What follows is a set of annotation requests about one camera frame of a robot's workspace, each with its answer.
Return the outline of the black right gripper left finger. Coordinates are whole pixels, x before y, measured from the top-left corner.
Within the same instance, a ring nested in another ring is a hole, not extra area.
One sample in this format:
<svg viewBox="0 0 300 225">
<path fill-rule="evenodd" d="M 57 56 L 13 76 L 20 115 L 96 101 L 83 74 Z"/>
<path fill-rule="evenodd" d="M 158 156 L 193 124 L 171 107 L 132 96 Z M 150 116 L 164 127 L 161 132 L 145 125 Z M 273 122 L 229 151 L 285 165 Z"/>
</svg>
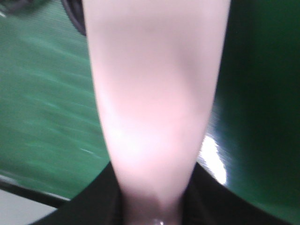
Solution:
<svg viewBox="0 0 300 225">
<path fill-rule="evenodd" d="M 120 187 L 111 163 L 76 197 L 35 225 L 123 225 Z"/>
</svg>

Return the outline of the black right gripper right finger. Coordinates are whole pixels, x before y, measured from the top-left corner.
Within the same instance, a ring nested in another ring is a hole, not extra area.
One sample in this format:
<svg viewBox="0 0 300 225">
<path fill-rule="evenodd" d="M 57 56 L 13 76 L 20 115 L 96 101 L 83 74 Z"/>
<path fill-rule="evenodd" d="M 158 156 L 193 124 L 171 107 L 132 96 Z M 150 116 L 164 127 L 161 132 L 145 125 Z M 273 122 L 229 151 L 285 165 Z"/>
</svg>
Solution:
<svg viewBox="0 0 300 225">
<path fill-rule="evenodd" d="M 183 198 L 183 225 L 288 225 L 251 205 L 195 164 Z"/>
</svg>

